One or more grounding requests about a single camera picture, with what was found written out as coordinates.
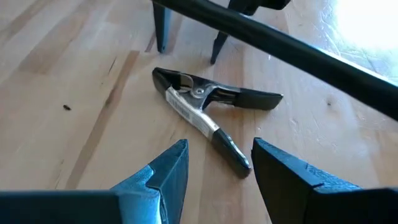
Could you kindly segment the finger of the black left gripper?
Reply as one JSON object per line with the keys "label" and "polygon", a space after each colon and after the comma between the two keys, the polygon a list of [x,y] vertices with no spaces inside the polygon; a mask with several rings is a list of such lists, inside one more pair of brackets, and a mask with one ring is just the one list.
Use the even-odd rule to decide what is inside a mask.
{"label": "finger of the black left gripper", "polygon": [[159,53],[164,53],[169,38],[171,10],[155,2],[153,2],[152,5],[157,50]]}
{"label": "finger of the black left gripper", "polygon": [[216,39],[213,42],[213,50],[212,50],[211,59],[210,59],[210,63],[212,65],[215,64],[216,59],[217,59],[224,43],[226,42],[227,38],[228,38],[228,34],[218,32],[218,35],[216,36]]}

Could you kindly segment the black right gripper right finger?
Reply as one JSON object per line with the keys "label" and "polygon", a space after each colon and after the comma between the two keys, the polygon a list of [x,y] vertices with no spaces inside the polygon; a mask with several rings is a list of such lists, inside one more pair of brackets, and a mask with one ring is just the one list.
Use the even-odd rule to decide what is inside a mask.
{"label": "black right gripper right finger", "polygon": [[254,138],[251,158],[256,181],[272,223],[334,222],[334,215],[318,211],[332,204],[327,200],[318,202],[318,194],[361,189],[261,138]]}

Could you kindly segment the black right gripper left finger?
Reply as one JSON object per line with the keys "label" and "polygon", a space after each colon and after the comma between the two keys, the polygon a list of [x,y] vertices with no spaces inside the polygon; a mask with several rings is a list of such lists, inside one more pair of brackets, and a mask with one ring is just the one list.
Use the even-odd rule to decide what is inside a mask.
{"label": "black right gripper left finger", "polygon": [[122,223],[179,223],[188,182],[189,146],[181,139],[111,189]]}

